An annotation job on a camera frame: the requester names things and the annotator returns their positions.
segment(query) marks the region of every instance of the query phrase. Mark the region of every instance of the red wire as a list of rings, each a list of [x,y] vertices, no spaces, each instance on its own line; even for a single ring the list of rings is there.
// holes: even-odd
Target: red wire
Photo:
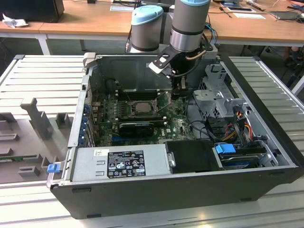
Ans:
[[[228,128],[230,127],[230,126],[232,126],[233,124],[228,124],[228,126],[226,127],[226,129],[225,129],[225,136],[227,136],[227,131],[228,131]]]

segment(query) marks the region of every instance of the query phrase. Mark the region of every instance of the white sticker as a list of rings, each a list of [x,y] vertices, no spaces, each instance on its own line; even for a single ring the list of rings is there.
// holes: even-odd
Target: white sticker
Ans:
[[[94,150],[94,156],[107,156],[109,149]]]
[[[3,159],[3,160],[0,160],[0,163],[5,163],[5,162],[13,162],[12,159]]]

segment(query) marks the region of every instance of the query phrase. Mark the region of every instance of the computer case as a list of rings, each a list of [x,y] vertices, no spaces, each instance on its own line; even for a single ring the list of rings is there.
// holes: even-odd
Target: computer case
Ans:
[[[0,18],[2,14],[13,19],[57,23],[63,14],[62,0],[2,0],[0,1]]]

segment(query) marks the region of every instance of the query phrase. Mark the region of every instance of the white paper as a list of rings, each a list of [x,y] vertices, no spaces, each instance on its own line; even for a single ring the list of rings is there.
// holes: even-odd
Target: white paper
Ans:
[[[110,11],[127,11],[133,12],[134,7],[127,7],[127,6],[111,6]]]
[[[266,19],[261,14],[233,13],[237,18]]]
[[[15,28],[15,27],[23,27],[23,26],[29,25],[23,19],[17,19],[16,20],[16,19],[12,19],[12,18],[7,17],[4,14],[2,14],[2,15],[3,15],[2,22],[9,27]]]

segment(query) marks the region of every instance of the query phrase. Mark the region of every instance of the motherboard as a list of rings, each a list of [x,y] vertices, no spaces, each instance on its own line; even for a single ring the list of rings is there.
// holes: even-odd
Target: motherboard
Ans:
[[[96,146],[195,139],[184,114],[185,100],[172,101],[168,92],[101,95],[93,113]]]

